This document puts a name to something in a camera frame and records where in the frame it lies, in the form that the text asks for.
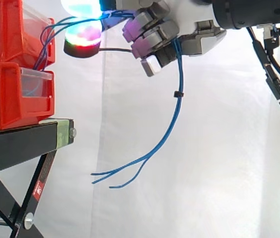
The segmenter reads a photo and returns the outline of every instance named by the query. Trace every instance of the black metal stand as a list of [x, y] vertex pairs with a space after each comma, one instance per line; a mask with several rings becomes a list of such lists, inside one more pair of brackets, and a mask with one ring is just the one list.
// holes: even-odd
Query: black metal stand
[[74, 137], [70, 119], [0, 131], [0, 171], [41, 156], [21, 206], [0, 181], [0, 226], [12, 229], [11, 238], [43, 238], [34, 225], [35, 211], [57, 149], [72, 144]]

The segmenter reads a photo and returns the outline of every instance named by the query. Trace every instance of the green tape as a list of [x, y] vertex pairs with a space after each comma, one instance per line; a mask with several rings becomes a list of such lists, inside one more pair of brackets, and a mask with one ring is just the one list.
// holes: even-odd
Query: green tape
[[49, 123], [49, 122], [57, 122], [57, 147], [59, 149], [69, 144], [70, 137], [70, 120], [66, 119], [47, 119], [40, 122]]

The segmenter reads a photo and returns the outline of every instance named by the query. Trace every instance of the red label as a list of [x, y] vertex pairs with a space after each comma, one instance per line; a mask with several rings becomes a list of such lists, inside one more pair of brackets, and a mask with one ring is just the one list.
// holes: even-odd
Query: red label
[[37, 181], [33, 191], [33, 196], [36, 199], [36, 201], [40, 201], [43, 188], [44, 188], [44, 184], [41, 181]]

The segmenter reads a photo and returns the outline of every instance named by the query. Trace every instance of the bundle of blue cables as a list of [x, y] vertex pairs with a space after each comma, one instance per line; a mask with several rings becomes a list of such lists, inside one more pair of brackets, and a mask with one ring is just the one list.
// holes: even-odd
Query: bundle of blue cables
[[[67, 28], [69, 28], [71, 26], [75, 26], [75, 25], [82, 24], [85, 22], [90, 22], [90, 21], [103, 20], [103, 19], [106, 19], [109, 17], [133, 18], [134, 15], [132, 13], [125, 12], [125, 11], [113, 11], [111, 13], [104, 13], [99, 18], [82, 19], [82, 18], [76, 18], [76, 17], [71, 16], [71, 17], [67, 17], [67, 18], [57, 22], [56, 24], [45, 27], [40, 36], [40, 40], [41, 40], [43, 47], [42, 47], [42, 50], [39, 54], [39, 57], [34, 65], [33, 69], [37, 70], [40, 67], [40, 65], [44, 63], [42, 71], [45, 70], [47, 63], [48, 63], [48, 60], [47, 60], [48, 59], [48, 45], [62, 31], [66, 30]], [[54, 32], [54, 29], [59, 26], [62, 26], [62, 28], [60, 30]]]
[[101, 182], [101, 181], [103, 181], [103, 180], [105, 180], [105, 179], [115, 175], [116, 173], [120, 172], [121, 170], [123, 170], [123, 169], [125, 169], [127, 167], [130, 167], [132, 165], [135, 165], [135, 164], [138, 164], [138, 163], [142, 162], [138, 172], [135, 174], [135, 176], [132, 179], [130, 179], [128, 182], [124, 183], [123, 185], [110, 186], [109, 188], [122, 188], [122, 187], [127, 186], [128, 184], [133, 182], [138, 177], [138, 175], [142, 171], [142, 169], [145, 166], [145, 164], [164, 145], [164, 143], [166, 142], [166, 140], [170, 136], [170, 134], [171, 134], [171, 132], [173, 130], [173, 127], [174, 127], [174, 125], [176, 123], [176, 120], [177, 120], [177, 118], [179, 116], [179, 113], [180, 113], [180, 110], [181, 110], [181, 105], [182, 105], [182, 97], [184, 95], [183, 94], [183, 90], [184, 90], [184, 73], [183, 73], [183, 62], [182, 62], [182, 49], [181, 49], [181, 45], [180, 45], [180, 42], [179, 42], [178, 39], [173, 40], [172, 44], [173, 44], [173, 46], [175, 48], [175, 51], [176, 51], [176, 56], [177, 56], [178, 65], [179, 65], [179, 73], [180, 73], [179, 91], [176, 92], [176, 93], [181, 95], [181, 96], [177, 97], [177, 104], [176, 104], [176, 107], [175, 107], [174, 115], [173, 115], [171, 124], [169, 125], [165, 135], [160, 140], [160, 142], [149, 153], [147, 153], [146, 155], [142, 156], [141, 158], [139, 158], [137, 160], [134, 160], [134, 161], [132, 161], [132, 162], [130, 162], [130, 163], [124, 165], [124, 166], [121, 166], [120, 168], [117, 168], [115, 170], [111, 170], [111, 171], [107, 171], [107, 172], [103, 172], [103, 173], [92, 173], [91, 174], [92, 176], [104, 176], [104, 177], [102, 177], [102, 178], [100, 178], [98, 180], [95, 180], [93, 182], [93, 184]]

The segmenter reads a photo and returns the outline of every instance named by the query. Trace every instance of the red storage bin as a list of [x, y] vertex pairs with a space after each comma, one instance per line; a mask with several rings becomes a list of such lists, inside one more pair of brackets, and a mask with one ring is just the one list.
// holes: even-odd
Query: red storage bin
[[[33, 68], [42, 49], [40, 35], [53, 23], [22, 0], [0, 0], [0, 62], [15, 62], [20, 67]], [[48, 47], [48, 65], [54, 62], [53, 40]]]
[[0, 129], [37, 124], [54, 114], [54, 74], [0, 62]]

